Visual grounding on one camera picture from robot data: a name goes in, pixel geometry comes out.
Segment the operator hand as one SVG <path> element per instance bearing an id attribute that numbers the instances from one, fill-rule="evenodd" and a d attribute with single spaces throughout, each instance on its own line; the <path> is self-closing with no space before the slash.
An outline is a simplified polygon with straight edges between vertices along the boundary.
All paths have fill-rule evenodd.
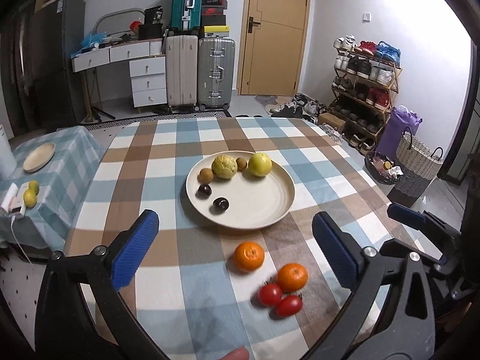
<path id="1" fill-rule="evenodd" d="M 250 353 L 245 347 L 238 347 L 224 355 L 220 360 L 249 360 Z"/>

